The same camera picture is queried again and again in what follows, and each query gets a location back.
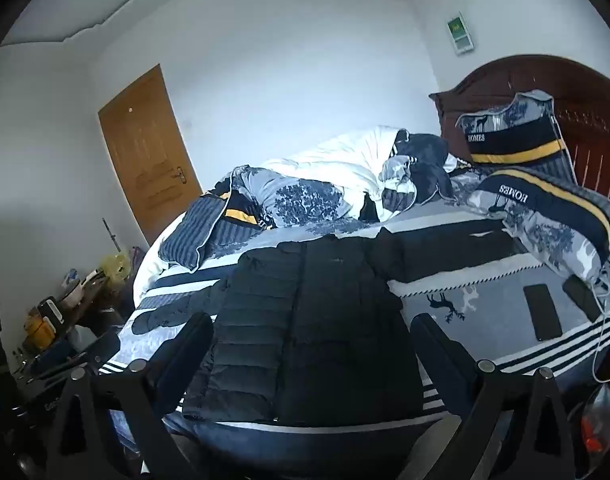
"pot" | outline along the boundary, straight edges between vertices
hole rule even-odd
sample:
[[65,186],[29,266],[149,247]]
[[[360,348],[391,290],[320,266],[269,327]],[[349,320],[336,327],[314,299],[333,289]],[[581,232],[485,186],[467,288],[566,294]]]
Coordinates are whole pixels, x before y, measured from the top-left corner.
[[80,280],[72,280],[68,283],[68,286],[61,294],[59,303],[65,308],[74,308],[83,299],[83,286],[80,284]]

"striped pillow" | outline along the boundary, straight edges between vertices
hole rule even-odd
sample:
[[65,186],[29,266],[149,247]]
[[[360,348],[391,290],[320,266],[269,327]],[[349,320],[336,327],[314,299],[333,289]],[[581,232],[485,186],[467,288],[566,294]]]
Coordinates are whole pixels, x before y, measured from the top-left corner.
[[220,196],[212,191],[192,202],[181,223],[161,242],[161,260],[194,272],[208,253],[243,243],[263,230],[258,205],[236,190]]
[[518,93],[507,107],[462,115],[457,126],[483,173],[521,166],[576,184],[553,110],[553,98],[545,92]]
[[610,256],[610,199],[576,184],[506,168],[488,176],[467,204],[503,218],[513,237],[564,277],[593,283]]

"plastic bag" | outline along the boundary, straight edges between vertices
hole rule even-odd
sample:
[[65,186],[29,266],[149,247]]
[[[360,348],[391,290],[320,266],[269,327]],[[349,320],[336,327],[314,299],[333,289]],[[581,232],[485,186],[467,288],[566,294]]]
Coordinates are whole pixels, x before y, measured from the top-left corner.
[[82,352],[96,341],[96,336],[88,327],[74,325],[68,332],[67,339],[77,352]]
[[132,268],[130,258],[125,253],[109,254],[103,258],[100,267],[112,286],[122,285]]
[[576,457],[576,476],[591,474],[610,449],[610,386],[603,384],[587,400],[579,421],[581,456]]

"deer print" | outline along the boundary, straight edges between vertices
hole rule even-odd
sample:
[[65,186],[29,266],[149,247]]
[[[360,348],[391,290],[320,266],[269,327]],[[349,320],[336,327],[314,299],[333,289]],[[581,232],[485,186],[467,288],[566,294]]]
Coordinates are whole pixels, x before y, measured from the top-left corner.
[[582,242],[581,248],[576,253],[576,258],[582,264],[581,278],[584,280],[587,278],[589,271],[592,270],[592,261],[594,260],[594,253],[596,252],[596,249],[588,252],[587,248],[589,248],[589,247],[590,247],[589,240],[585,240],[584,242]]
[[440,301],[434,300],[433,294],[432,294],[431,298],[429,296],[427,296],[427,300],[429,301],[429,306],[431,308],[449,308],[450,309],[450,313],[447,316],[445,316],[445,321],[447,323],[451,322],[451,319],[454,317],[454,314],[456,314],[456,317],[460,320],[465,319],[465,316],[463,316],[463,314],[461,314],[460,312],[456,312],[456,309],[454,308],[454,304],[451,303],[451,301],[447,300],[447,298],[445,298],[445,295],[442,292],[441,292]]
[[463,291],[463,308],[460,310],[461,313],[465,314],[468,310],[472,312],[476,311],[476,307],[471,304],[471,300],[475,300],[479,298],[478,291],[476,290],[476,285],[472,285],[471,287],[464,286],[461,288]]
[[501,197],[500,195],[496,195],[496,201],[494,202],[494,205],[489,206],[487,211],[490,213],[498,213],[499,211],[504,211],[508,201],[505,197],[503,197],[502,199],[504,200],[504,203],[502,205],[498,205],[498,202],[500,202]]
[[485,132],[485,123],[489,119],[489,115],[483,116],[476,120],[476,131],[480,128],[481,132]]

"white cable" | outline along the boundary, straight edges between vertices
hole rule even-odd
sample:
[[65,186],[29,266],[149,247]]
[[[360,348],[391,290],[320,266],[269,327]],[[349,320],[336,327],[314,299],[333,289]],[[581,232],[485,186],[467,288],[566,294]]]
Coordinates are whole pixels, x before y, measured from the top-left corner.
[[607,296],[610,294],[610,282],[608,282],[607,280],[604,280],[602,278],[600,280],[605,285],[607,285],[607,292],[605,292],[605,294],[600,296],[601,298],[605,299],[605,305],[606,305],[605,307],[603,307],[602,304],[600,303],[600,300],[598,299],[598,295],[594,291],[594,286],[592,286],[590,288],[590,290],[592,291],[592,294],[594,295],[594,300],[596,301],[596,303],[598,304],[598,308],[602,312],[602,326],[600,327],[600,335],[598,336],[598,343],[596,344],[596,349],[594,351],[594,359],[592,361],[592,376],[594,376],[594,380],[598,384],[607,384],[607,383],[610,383],[610,379],[606,379],[606,380],[599,379],[596,376],[596,359],[598,358],[598,353],[600,352],[600,345],[602,343],[602,335],[605,332],[605,323],[607,322],[607,319],[610,318],[610,316],[608,316],[608,310],[607,310],[607,307],[609,306]]

